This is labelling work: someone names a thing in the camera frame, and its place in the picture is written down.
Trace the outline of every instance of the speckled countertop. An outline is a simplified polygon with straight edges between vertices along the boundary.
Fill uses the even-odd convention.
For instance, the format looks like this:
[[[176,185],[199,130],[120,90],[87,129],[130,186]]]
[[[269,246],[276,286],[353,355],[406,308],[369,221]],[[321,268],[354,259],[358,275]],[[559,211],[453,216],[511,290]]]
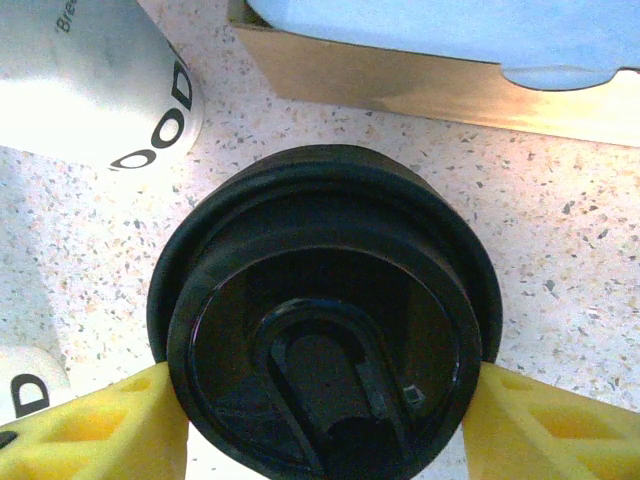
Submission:
[[[201,79],[202,133],[170,174],[122,175],[0,148],[0,344],[33,345],[85,394],[152,364],[154,263],[232,174],[308,143],[355,143],[422,175],[498,272],[498,363],[640,411],[640,150],[278,99],[223,0],[141,4]],[[257,478],[197,434],[188,478]],[[421,478],[466,478],[461,437]]]

